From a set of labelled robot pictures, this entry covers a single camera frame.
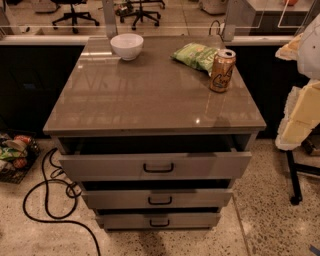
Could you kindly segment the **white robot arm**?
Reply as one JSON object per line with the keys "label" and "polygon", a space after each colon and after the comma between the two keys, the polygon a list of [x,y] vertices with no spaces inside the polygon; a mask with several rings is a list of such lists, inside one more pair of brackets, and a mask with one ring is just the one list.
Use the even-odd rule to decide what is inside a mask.
{"label": "white robot arm", "polygon": [[275,56],[295,60],[298,72],[309,78],[302,88],[293,86],[287,96],[275,145],[280,150],[293,150],[320,123],[320,14]]}

